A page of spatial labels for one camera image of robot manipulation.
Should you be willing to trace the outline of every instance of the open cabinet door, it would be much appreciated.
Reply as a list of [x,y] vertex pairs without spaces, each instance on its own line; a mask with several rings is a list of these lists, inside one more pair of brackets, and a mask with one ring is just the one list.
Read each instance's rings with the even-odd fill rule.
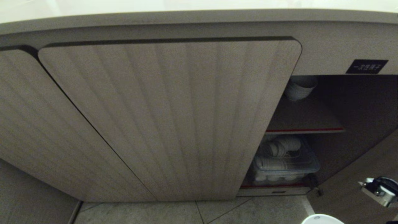
[[301,53],[295,40],[45,47],[55,81],[159,200],[237,194]]
[[328,214],[345,224],[385,224],[398,214],[397,208],[386,208],[361,191],[358,181],[379,176],[398,179],[398,130],[319,186],[307,196],[316,213]]

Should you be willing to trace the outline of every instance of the black label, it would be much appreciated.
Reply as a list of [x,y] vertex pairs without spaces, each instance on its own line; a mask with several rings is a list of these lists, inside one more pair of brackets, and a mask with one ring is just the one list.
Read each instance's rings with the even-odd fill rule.
[[346,74],[378,74],[388,60],[354,60]]

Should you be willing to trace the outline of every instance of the white bowl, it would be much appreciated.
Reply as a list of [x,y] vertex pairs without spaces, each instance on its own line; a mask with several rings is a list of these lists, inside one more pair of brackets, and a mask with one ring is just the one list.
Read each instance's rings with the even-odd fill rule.
[[306,98],[317,84],[318,80],[315,76],[292,76],[284,94],[291,101],[301,100]]
[[269,145],[269,148],[270,148],[270,154],[272,156],[276,156],[277,157],[278,154],[279,154],[279,149],[278,149],[277,145],[275,145],[274,143],[269,143],[268,145]]
[[280,176],[278,176],[278,175],[268,175],[268,176],[267,176],[267,179],[268,179],[269,181],[278,181],[279,178],[280,178]]
[[283,178],[284,178],[286,181],[292,181],[292,180],[296,179],[297,176],[291,175],[291,176],[284,176]]
[[269,135],[269,134],[267,134],[267,135],[264,135],[263,141],[265,141],[265,142],[267,142],[267,141],[272,141],[272,140],[274,140],[276,137],[278,137],[278,135]]
[[335,217],[329,215],[314,214],[304,219],[304,221],[301,224],[344,224],[344,223],[336,219]]
[[279,136],[275,139],[275,142],[280,143],[286,151],[297,151],[301,148],[300,138],[292,135]]
[[257,171],[254,179],[256,181],[265,181],[267,180],[267,175],[265,175],[263,172]]
[[278,150],[276,157],[284,157],[286,155],[285,147],[277,141],[274,142],[274,145],[277,147],[277,150]]
[[263,169],[267,171],[286,170],[287,164],[283,159],[265,158],[263,160]]

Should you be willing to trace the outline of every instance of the white object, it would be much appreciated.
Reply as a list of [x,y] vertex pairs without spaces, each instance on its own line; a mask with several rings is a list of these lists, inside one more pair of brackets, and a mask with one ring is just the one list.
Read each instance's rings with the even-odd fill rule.
[[278,135],[264,135],[263,139],[261,142],[268,142],[274,140]]
[[317,84],[318,80],[315,76],[292,76],[284,94],[291,101],[302,100],[312,92]]
[[335,217],[325,214],[314,214],[308,216],[301,224],[344,224]]
[[264,146],[260,146],[261,150],[263,150],[266,155],[271,155],[272,157],[284,157],[286,155],[287,150],[285,147],[279,142],[268,142],[264,144]]
[[305,175],[319,171],[320,164],[303,137],[300,155],[294,159],[289,157],[270,158],[257,155],[253,161],[254,185],[288,185],[300,181]]
[[297,151],[301,147],[301,141],[299,137],[292,135],[283,135],[275,139],[275,142],[280,143],[286,151]]

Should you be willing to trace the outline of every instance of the cabinet door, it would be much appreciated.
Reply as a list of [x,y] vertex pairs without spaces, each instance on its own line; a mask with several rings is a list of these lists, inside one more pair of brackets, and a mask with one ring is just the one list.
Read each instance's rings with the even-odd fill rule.
[[379,176],[398,180],[398,130],[370,149],[355,162],[321,184],[323,196],[308,193],[316,213],[328,214],[345,224],[385,224],[398,214],[396,208],[385,208],[361,191],[358,181]]
[[46,47],[56,82],[159,200],[234,198],[301,53],[294,40]]
[[43,70],[0,52],[0,158],[83,201],[155,200]]

